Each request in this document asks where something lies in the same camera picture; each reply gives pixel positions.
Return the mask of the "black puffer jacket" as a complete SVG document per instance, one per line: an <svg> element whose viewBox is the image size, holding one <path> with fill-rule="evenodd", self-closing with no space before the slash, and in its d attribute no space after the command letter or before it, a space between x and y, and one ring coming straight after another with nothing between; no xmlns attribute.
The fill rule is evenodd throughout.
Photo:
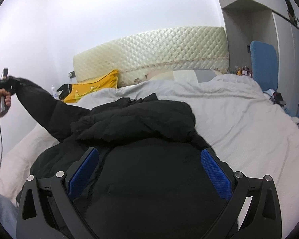
<svg viewBox="0 0 299 239"><path fill-rule="evenodd" d="M201 165L211 146L196 131L184 102L121 98L91 110L55 100L27 79L14 92L31 117L58 144L30 172L53 177L89 148L99 163L73 205L98 238L202 238L227 204ZM58 229L73 238L48 197Z"/></svg>

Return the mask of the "white spray bottle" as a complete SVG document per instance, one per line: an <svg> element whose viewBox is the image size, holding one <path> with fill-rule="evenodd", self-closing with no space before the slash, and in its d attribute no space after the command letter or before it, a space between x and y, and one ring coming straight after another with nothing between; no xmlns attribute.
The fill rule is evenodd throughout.
<svg viewBox="0 0 299 239"><path fill-rule="evenodd" d="M56 99L56 100L59 100L59 96L58 96L57 90L55 89L54 85L52 85L51 91L52 91L53 98Z"/></svg>

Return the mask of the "blue jeans leg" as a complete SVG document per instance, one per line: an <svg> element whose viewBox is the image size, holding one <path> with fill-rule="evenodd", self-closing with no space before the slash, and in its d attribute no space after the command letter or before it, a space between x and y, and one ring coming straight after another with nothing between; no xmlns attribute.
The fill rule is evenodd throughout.
<svg viewBox="0 0 299 239"><path fill-rule="evenodd" d="M12 238L17 238L17 216L16 206L0 194L0 223Z"/></svg>

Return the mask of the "black bag on nightstand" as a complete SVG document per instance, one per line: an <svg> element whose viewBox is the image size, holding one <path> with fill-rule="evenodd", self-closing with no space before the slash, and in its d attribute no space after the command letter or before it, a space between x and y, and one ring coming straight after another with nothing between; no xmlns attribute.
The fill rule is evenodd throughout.
<svg viewBox="0 0 299 239"><path fill-rule="evenodd" d="M63 84L57 89L57 95L60 100L64 100L72 91L71 84Z"/></svg>

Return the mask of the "grey white duvet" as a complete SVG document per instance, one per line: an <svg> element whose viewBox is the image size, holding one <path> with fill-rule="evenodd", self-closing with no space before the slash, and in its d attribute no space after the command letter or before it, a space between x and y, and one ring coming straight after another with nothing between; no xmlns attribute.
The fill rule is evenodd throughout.
<svg viewBox="0 0 299 239"><path fill-rule="evenodd" d="M248 77L220 75L198 85L147 81L118 90L104 89L84 97L78 106L88 110L121 98L187 103L196 131L220 161L246 177L270 175L278 193L282 238L299 224L299 127L282 107L270 101Z"/></svg>

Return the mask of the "yellow pillow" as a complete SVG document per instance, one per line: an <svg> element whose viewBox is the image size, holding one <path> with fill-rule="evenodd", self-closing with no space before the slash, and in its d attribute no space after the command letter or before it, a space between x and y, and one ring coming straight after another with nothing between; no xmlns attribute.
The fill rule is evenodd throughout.
<svg viewBox="0 0 299 239"><path fill-rule="evenodd" d="M90 93L97 92L104 88L117 88L118 75L119 71L114 69L102 77L72 84L71 92L65 97L65 99L62 99L62 101L65 103L77 103L81 98Z"/></svg>

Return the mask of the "black device on bedside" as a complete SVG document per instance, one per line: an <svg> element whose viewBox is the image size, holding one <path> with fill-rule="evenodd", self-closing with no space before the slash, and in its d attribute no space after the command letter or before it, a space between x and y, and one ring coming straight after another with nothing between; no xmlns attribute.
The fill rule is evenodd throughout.
<svg viewBox="0 0 299 239"><path fill-rule="evenodd" d="M278 104L280 107L284 107L286 105L286 102L283 100L282 95L279 92L273 92L269 99L271 102Z"/></svg>

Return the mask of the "small bottles on shelf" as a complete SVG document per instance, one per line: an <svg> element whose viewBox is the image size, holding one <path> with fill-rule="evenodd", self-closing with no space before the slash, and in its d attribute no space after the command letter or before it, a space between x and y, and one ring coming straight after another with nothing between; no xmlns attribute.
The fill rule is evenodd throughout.
<svg viewBox="0 0 299 239"><path fill-rule="evenodd" d="M247 66L243 66L243 67L235 66L235 74L239 76L243 75L252 78L252 69Z"/></svg>

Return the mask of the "patchwork pastel pillow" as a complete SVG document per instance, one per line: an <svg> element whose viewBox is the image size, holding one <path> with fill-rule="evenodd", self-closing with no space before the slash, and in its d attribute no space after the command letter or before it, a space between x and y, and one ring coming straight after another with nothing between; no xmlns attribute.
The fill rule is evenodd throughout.
<svg viewBox="0 0 299 239"><path fill-rule="evenodd" d="M178 83L204 83L211 81L214 77L222 75L216 70L165 70L153 71L146 75L146 80L171 80Z"/></svg>

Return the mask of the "cream quilted headboard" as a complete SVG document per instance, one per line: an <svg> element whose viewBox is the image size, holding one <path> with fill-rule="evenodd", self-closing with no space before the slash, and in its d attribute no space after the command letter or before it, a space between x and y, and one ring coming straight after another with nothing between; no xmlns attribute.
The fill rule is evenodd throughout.
<svg viewBox="0 0 299 239"><path fill-rule="evenodd" d="M102 77L114 69L119 87L143 81L159 70L229 72L223 27L183 26L145 31L95 46L73 57L78 82Z"/></svg>

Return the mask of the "grey wardrobe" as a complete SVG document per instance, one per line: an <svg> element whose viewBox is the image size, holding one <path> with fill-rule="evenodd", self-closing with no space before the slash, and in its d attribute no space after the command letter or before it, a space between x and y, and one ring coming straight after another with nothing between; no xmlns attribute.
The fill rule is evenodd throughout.
<svg viewBox="0 0 299 239"><path fill-rule="evenodd" d="M251 67L249 45L272 45L278 60L278 90L299 109L299 7L294 0L219 0L225 21L229 69Z"/></svg>

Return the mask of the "wall power socket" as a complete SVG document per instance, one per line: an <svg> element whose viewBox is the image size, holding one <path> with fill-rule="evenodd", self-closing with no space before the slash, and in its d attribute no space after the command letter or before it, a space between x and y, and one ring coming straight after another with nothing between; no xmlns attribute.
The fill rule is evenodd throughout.
<svg viewBox="0 0 299 239"><path fill-rule="evenodd" d="M75 78L75 72L74 72L74 71L70 72L70 73L68 74L68 77L69 77L70 79Z"/></svg>

